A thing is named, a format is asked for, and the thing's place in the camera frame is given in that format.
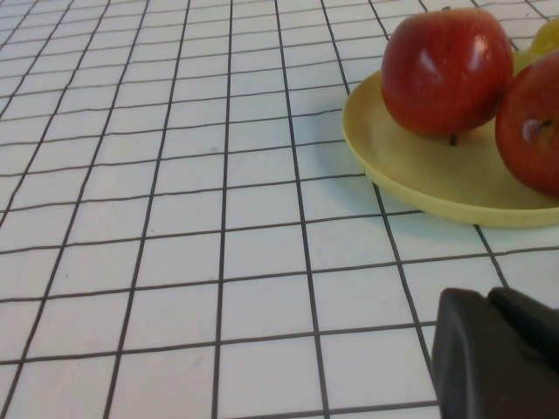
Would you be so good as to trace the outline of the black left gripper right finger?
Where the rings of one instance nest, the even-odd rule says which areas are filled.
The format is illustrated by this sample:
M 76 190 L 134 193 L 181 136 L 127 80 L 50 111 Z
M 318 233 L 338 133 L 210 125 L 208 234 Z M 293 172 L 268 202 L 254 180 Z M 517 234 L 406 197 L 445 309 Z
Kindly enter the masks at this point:
M 558 365 L 558 311 L 512 288 L 493 288 L 487 295 L 506 322 L 549 366 Z

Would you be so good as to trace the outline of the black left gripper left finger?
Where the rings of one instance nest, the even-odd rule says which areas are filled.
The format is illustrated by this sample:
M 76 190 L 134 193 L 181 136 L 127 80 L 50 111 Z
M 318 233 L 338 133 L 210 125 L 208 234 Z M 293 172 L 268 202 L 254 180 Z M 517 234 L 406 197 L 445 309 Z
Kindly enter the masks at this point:
M 440 415 L 556 418 L 558 365 L 524 342 L 487 295 L 458 288 L 440 294 L 431 353 Z

